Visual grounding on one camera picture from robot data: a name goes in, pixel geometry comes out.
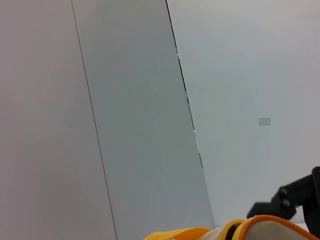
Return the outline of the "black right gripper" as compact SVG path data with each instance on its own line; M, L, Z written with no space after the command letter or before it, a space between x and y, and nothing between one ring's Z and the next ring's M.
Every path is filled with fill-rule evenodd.
M255 202L247 218L260 215L290 220L302 207L303 217L312 235L320 234L320 167L290 184L282 185L269 202Z

